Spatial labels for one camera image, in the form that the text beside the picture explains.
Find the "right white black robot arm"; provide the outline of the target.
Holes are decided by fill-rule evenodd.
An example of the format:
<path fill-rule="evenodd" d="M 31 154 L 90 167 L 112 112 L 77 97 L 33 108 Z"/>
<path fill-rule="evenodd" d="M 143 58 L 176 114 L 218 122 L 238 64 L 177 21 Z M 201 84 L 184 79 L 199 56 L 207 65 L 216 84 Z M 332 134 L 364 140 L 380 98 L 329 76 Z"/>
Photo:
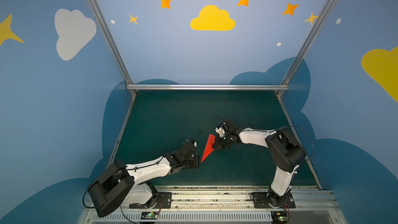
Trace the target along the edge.
<path fill-rule="evenodd" d="M 301 143 L 289 131 L 288 127 L 277 130 L 258 130 L 252 128 L 237 129 L 226 123 L 216 129 L 217 135 L 209 137 L 210 149 L 228 149 L 231 144 L 252 144 L 265 147 L 270 152 L 276 171 L 274 179 L 264 197 L 254 198 L 258 204 L 270 208 L 295 208 L 291 193 L 291 182 L 300 164 L 306 158 Z"/>

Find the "red square paper sheet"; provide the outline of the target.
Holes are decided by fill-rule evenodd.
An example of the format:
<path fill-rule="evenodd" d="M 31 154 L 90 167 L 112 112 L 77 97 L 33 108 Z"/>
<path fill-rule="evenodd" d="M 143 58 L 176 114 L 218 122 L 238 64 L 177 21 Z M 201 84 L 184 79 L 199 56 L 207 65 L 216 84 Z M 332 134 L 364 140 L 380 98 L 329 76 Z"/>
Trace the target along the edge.
<path fill-rule="evenodd" d="M 208 136 L 205 149 L 202 155 L 201 163 L 204 162 L 204 160 L 215 150 L 212 146 L 215 143 L 215 136 L 210 134 Z"/>

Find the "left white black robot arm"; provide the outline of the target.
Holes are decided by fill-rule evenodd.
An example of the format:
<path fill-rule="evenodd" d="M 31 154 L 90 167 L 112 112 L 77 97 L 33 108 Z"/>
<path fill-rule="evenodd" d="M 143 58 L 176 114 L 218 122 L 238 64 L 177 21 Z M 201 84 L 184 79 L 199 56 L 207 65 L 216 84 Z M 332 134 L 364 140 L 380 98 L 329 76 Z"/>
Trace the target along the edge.
<path fill-rule="evenodd" d="M 145 205 L 157 193 L 148 181 L 197 169 L 199 155 L 195 143 L 185 143 L 176 151 L 139 164 L 112 163 L 87 188 L 98 217 L 105 217 L 123 204 Z"/>

